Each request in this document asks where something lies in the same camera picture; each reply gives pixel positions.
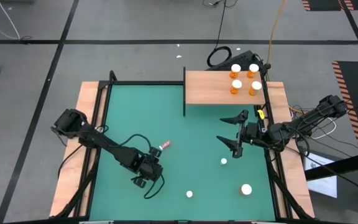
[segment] gray floor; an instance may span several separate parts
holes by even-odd
[[[5,3],[19,33],[33,39],[59,39],[73,0]],[[225,13],[222,39],[270,37],[279,1],[239,1]],[[68,39],[142,40],[215,39],[222,7],[185,0],[80,0]],[[358,11],[352,12],[358,25]],[[0,9],[0,28],[14,31]],[[278,23],[279,40],[356,40],[344,12],[306,12],[301,0],[288,1]],[[0,204],[48,73],[56,45],[0,45]],[[246,50],[267,58],[267,45],[229,45],[233,54]],[[214,45],[65,45],[55,71],[23,171],[5,222],[47,218],[64,147],[50,131],[66,108],[74,108],[85,80],[104,80],[113,69],[120,80],[181,80],[182,68],[207,69]],[[226,58],[218,53],[212,63]],[[339,95],[331,62],[358,61],[358,45],[274,45],[270,78],[283,81],[290,105],[314,107],[329,94]],[[337,120],[332,137],[356,144],[347,117]],[[321,142],[356,155],[358,150],[329,138]],[[316,142],[316,151],[344,156]],[[358,223],[358,214],[312,195],[322,220]]]

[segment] white cap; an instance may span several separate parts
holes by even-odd
[[[232,72],[240,72],[241,71],[241,66],[238,65],[238,64],[234,64],[234,65],[231,66],[231,70],[232,70]]]
[[[245,195],[250,195],[252,192],[252,187],[249,184],[243,184],[241,186],[241,192]]]
[[[188,190],[188,191],[186,192],[186,196],[187,196],[188,198],[191,198],[191,197],[193,196],[193,192],[192,192],[191,190]]]
[[[242,87],[242,82],[240,80],[233,80],[233,82],[231,83],[231,85],[234,88],[241,88]]]
[[[227,159],[222,158],[222,159],[221,159],[221,164],[222,164],[222,165],[227,164]]]
[[[251,64],[251,65],[249,65],[249,70],[251,72],[258,72],[259,71],[259,66],[257,64]]]
[[[252,82],[251,86],[254,90],[260,90],[262,88],[262,84],[258,81]]]

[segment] white paper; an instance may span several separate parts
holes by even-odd
[[[333,162],[330,159],[326,159],[324,157],[317,156],[316,154],[313,154],[313,153],[310,153],[309,157],[310,157],[310,159],[312,159],[316,162],[319,162],[322,165],[326,165],[326,164]],[[319,166],[320,166],[319,164],[306,158],[305,170],[312,169],[312,168],[319,167]],[[332,177],[326,177],[323,179],[308,181],[308,188],[309,188],[309,190],[312,190],[314,192],[318,192],[318,193],[336,198],[337,197],[336,183],[337,183],[336,176],[334,175]]]

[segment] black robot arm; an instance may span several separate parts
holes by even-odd
[[[345,114],[345,102],[338,96],[329,95],[320,100],[319,105],[315,109],[303,114],[299,118],[290,122],[273,124],[266,130],[262,130],[257,123],[248,123],[244,127],[244,123],[248,118],[248,111],[244,110],[236,117],[221,118],[221,121],[229,124],[240,124],[236,141],[221,136],[216,137],[232,151],[234,158],[241,157],[243,142],[274,151],[283,151],[284,147],[295,134],[310,136],[312,128],[322,122],[322,120],[326,118],[340,118]]]
[[[131,179],[139,187],[143,188],[146,180],[156,182],[161,176],[163,168],[158,164],[161,150],[152,147],[149,142],[149,153],[120,145],[97,131],[87,122],[86,115],[78,110],[66,109],[51,129],[69,139],[78,137],[78,142],[86,147],[103,148],[110,152],[120,165],[139,175]]]

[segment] green mat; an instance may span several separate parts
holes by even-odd
[[[250,111],[252,106],[192,105],[183,117],[183,87],[168,85],[114,85],[106,136],[116,142],[139,133],[153,146],[171,140],[160,157],[165,185],[152,199],[130,179],[135,175],[102,150],[90,220],[267,220],[275,219],[264,151],[243,144],[243,156],[233,159],[217,135],[235,139],[238,126],[219,118]],[[147,143],[134,138],[127,146],[147,151]],[[220,166],[221,158],[227,159]],[[157,181],[154,190],[162,183]],[[240,195],[242,184],[251,195]],[[186,191],[193,191],[187,198]]]

